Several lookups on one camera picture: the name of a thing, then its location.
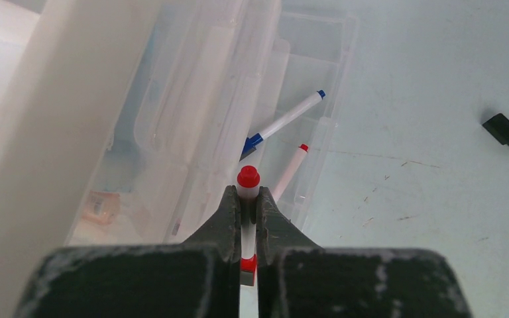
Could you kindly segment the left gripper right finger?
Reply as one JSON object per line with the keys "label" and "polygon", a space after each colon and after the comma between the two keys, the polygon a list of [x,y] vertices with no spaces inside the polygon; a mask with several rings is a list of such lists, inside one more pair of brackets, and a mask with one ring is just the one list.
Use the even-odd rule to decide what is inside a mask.
{"label": "left gripper right finger", "polygon": [[324,248],[262,187],[256,203],[260,317],[470,317],[441,254],[420,248]]}

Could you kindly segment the white plastic drawer organizer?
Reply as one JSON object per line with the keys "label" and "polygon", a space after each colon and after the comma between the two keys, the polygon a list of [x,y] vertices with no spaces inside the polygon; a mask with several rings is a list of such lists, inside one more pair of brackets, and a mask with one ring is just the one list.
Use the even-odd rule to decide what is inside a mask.
{"label": "white plastic drawer organizer", "polygon": [[[302,229],[359,27],[334,1],[0,1],[0,317],[61,246],[182,242],[246,165]],[[245,140],[326,97],[244,160]],[[82,218],[118,193],[111,224]]]}

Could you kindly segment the red cap marker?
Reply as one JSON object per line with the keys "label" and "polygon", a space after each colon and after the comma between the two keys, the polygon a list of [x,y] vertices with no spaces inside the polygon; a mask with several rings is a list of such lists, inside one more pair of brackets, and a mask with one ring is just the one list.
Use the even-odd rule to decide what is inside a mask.
{"label": "red cap marker", "polygon": [[293,177],[295,176],[296,172],[302,165],[305,157],[307,156],[309,152],[309,146],[306,144],[301,144],[296,149],[295,153],[293,154],[290,162],[286,166],[285,170],[283,171],[282,175],[280,176],[280,179],[278,180],[277,184],[272,189],[271,193],[274,198],[274,201],[276,203],[279,202],[280,198],[284,194],[286,188],[290,184],[290,182],[293,180]]}
{"label": "red cap marker", "polygon": [[252,317],[256,299],[256,203],[260,175],[254,166],[243,166],[237,175],[241,208],[240,317]]}

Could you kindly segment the red cap marker bottom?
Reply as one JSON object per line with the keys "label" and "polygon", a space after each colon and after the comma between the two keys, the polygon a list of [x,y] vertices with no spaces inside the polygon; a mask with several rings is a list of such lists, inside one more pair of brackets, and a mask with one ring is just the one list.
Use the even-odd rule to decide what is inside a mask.
{"label": "red cap marker bottom", "polygon": [[277,184],[272,189],[271,193],[274,198],[274,201],[276,203],[279,202],[280,198],[284,194],[286,188],[290,184],[290,182],[293,180],[293,177],[295,176],[296,172],[302,165],[305,157],[307,156],[309,152],[309,146],[306,144],[301,144],[296,149],[295,153],[293,154],[290,162],[286,166],[285,170],[283,171],[282,175],[280,176],[280,179],[278,180]]}

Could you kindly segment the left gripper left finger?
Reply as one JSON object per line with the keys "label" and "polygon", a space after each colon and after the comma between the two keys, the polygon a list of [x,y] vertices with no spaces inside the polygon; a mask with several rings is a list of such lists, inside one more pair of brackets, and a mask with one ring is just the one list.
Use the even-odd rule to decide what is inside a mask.
{"label": "left gripper left finger", "polygon": [[72,246],[45,257],[15,317],[237,317],[237,189],[180,244]]}

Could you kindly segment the orange highlighter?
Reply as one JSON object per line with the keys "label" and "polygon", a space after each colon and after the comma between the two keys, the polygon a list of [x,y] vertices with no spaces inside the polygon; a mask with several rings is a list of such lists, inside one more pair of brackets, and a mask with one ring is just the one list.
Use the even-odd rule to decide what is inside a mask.
{"label": "orange highlighter", "polygon": [[121,211],[118,193],[90,191],[85,201],[82,218],[99,225],[111,224]]}

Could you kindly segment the blue cap marker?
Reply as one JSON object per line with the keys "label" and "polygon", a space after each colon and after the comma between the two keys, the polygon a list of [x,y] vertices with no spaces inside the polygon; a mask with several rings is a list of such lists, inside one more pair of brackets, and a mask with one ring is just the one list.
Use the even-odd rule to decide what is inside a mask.
{"label": "blue cap marker", "polygon": [[256,134],[247,137],[239,160],[244,160],[256,150],[259,144],[320,103],[325,97],[326,92],[324,90],[316,91]]}

